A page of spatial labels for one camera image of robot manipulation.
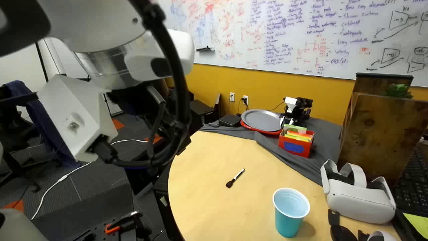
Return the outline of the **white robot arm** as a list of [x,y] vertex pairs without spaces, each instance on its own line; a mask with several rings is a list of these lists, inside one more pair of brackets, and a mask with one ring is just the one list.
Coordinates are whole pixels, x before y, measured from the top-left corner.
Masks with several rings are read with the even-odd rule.
[[[0,55],[55,38],[77,54],[89,82],[54,77],[39,94],[66,153],[79,161],[98,158],[126,169],[165,165],[186,148],[190,98],[186,75],[194,63],[193,38],[165,26],[166,15],[153,0],[0,0]],[[154,93],[156,124],[172,140],[145,161],[122,161],[110,145],[117,137],[102,97],[170,78],[176,110]]]

